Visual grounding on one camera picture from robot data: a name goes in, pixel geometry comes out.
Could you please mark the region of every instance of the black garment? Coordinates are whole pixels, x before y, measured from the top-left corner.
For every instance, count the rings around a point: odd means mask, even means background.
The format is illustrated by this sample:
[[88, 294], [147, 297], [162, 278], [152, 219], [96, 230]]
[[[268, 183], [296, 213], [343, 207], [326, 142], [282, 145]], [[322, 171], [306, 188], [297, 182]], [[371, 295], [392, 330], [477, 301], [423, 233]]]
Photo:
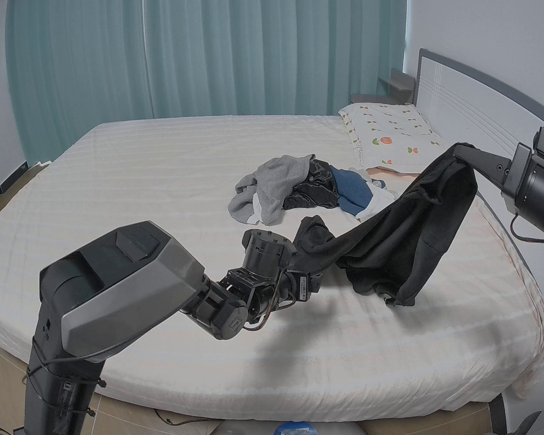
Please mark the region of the black garment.
[[454, 158], [454, 148], [432, 162], [397, 201], [340, 237], [320, 216], [305, 217], [290, 269], [315, 273], [336, 262], [355, 292], [375, 289], [391, 296], [388, 304], [413, 306], [478, 190], [473, 168]]
[[292, 193], [284, 199], [283, 208], [336, 208], [339, 194], [336, 180], [328, 163], [310, 160], [306, 180], [295, 185]]

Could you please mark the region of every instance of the robotic arm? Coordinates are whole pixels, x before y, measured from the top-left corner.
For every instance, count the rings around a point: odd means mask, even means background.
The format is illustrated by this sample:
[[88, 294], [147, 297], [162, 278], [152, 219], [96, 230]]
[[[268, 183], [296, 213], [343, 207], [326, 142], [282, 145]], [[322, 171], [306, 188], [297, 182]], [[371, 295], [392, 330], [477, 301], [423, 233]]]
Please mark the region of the robotic arm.
[[[534, 151], [518, 144], [513, 160], [459, 145], [502, 192], [508, 210], [544, 232], [544, 127]], [[213, 282], [174, 237], [150, 221], [120, 227], [40, 272], [41, 307], [27, 371], [24, 427], [14, 435], [79, 435], [105, 360], [177, 311], [227, 340], [260, 324], [283, 301], [307, 301], [318, 276], [290, 269], [292, 243], [248, 230], [242, 267]]]

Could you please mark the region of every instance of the bed headboard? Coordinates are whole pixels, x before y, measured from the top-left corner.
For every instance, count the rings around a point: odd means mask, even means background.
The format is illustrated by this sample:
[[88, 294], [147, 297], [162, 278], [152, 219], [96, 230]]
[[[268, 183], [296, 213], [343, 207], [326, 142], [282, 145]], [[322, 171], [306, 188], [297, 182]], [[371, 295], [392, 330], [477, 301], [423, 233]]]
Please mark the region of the bed headboard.
[[[544, 106], [515, 88], [463, 63], [421, 49], [414, 103], [448, 143], [469, 142], [512, 158], [519, 141], [532, 146], [544, 126]], [[512, 214], [500, 191], [478, 177], [479, 192], [509, 234]], [[544, 238], [518, 218], [516, 232]], [[513, 240], [544, 294], [544, 244]]]

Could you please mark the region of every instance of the bed sheet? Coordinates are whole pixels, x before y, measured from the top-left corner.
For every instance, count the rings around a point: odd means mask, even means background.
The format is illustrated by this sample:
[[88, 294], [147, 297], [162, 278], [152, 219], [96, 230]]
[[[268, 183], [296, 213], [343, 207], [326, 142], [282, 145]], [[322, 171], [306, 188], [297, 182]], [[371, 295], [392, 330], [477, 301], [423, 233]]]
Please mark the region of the bed sheet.
[[[0, 213], [0, 346], [27, 361], [45, 265], [124, 224], [152, 220], [218, 280], [241, 265], [234, 185], [274, 156], [355, 165], [339, 117], [179, 118], [102, 124]], [[386, 175], [397, 191], [410, 179]], [[293, 238], [320, 214], [292, 209], [270, 229]], [[527, 395], [544, 367], [544, 300], [500, 225], [476, 199], [412, 308], [355, 294], [342, 271], [258, 333], [217, 341], [175, 314], [109, 359], [104, 395], [230, 419], [357, 421], [455, 410], [510, 384]]]

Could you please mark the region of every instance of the floral pillow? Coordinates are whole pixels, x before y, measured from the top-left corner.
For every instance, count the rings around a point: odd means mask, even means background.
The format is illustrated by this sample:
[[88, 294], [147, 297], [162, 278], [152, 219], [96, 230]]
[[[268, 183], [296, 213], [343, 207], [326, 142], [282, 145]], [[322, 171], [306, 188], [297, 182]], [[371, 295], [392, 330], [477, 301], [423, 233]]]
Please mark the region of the floral pillow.
[[339, 113], [363, 169], [419, 174], [447, 149], [413, 105], [353, 103]]

